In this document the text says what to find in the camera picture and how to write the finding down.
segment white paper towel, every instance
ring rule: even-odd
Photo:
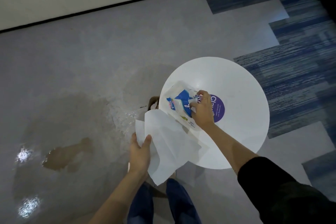
[[[201,147],[178,121],[161,110],[146,112],[145,122],[136,120],[135,132],[139,145],[143,144],[145,136],[152,136],[148,173],[156,185],[167,180],[188,160],[198,158],[199,152],[204,154],[206,147]]]

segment blue pants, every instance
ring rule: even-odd
[[[174,179],[167,180],[166,194],[170,211],[177,224],[201,224],[196,209],[181,184]],[[142,184],[129,209],[128,224],[152,224],[154,216],[153,196],[147,186]]]

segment person's left hand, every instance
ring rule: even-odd
[[[134,172],[145,180],[148,176],[148,167],[151,161],[151,153],[149,146],[152,142],[152,136],[148,135],[145,142],[140,147],[137,142],[137,135],[132,134],[131,146],[130,146],[130,158],[129,158],[129,172]]]

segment white circular surface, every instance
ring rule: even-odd
[[[184,81],[196,90],[206,90],[224,103],[225,113],[216,124],[230,136],[257,152],[267,136],[270,111],[263,89],[257,80],[242,66],[222,58],[203,57],[190,60],[178,67],[165,82],[162,95],[176,81]],[[159,105],[165,111],[167,105]],[[192,133],[209,150],[191,162],[211,169],[230,168],[212,139],[204,132]]]

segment tissue package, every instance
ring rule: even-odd
[[[191,117],[190,103],[200,102],[197,91],[183,81],[177,81],[164,95],[171,110],[170,114],[182,125],[200,130]]]

